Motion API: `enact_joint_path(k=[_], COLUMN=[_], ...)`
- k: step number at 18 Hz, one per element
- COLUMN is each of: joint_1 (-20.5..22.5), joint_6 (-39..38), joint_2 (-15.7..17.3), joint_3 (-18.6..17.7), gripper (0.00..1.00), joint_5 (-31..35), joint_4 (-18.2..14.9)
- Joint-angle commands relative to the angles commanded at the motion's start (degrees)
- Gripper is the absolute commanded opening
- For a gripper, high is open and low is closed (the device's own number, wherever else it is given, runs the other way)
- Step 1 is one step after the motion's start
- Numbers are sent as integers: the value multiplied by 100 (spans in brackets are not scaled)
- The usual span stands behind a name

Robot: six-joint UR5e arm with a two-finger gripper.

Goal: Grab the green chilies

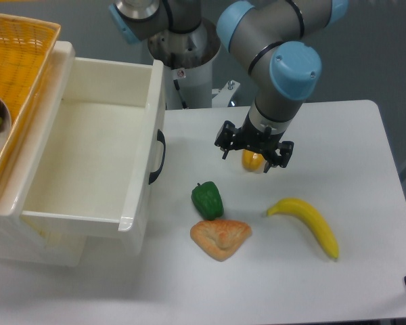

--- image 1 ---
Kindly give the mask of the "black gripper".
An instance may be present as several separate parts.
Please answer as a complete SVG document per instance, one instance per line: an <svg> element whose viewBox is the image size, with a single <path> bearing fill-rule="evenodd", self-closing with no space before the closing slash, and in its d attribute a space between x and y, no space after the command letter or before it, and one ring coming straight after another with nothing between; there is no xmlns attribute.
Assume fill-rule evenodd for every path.
<svg viewBox="0 0 406 325"><path fill-rule="evenodd" d="M272 134L270 127L260 131L246 118L239 130L231 121L225 121L217 133L215 146L223 152L223 160L232 150L247 149L262 154L266 160L263 172L267 173L270 168L286 168L292 157L294 142L279 142L280 139L281 133Z"/></svg>

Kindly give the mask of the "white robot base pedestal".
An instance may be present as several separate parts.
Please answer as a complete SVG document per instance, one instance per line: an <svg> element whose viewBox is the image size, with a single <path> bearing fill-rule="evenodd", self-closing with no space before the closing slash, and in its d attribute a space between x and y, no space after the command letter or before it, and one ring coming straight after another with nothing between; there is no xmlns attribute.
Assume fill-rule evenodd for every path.
<svg viewBox="0 0 406 325"><path fill-rule="evenodd" d="M189 33L164 30L148 39L151 56L164 64L167 109L212 106L212 64L220 48L216 26L206 18Z"/></svg>

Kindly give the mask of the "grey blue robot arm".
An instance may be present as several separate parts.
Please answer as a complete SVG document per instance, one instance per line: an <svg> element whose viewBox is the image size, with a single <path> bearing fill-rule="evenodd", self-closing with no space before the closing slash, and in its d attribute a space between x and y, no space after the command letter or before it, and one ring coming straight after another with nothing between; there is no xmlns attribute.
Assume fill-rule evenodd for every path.
<svg viewBox="0 0 406 325"><path fill-rule="evenodd" d="M171 72L184 108L181 79L209 64L225 48L258 85L241 127L223 123L215 145L224 154L246 149L261 154L267 168L286 167L294 144L283 140L292 119L321 75L318 53L303 38L341 19L347 1L275 1L256 8L236 1L213 24L200 1L115 1L110 15L128 43L147 41L155 60Z"/></svg>

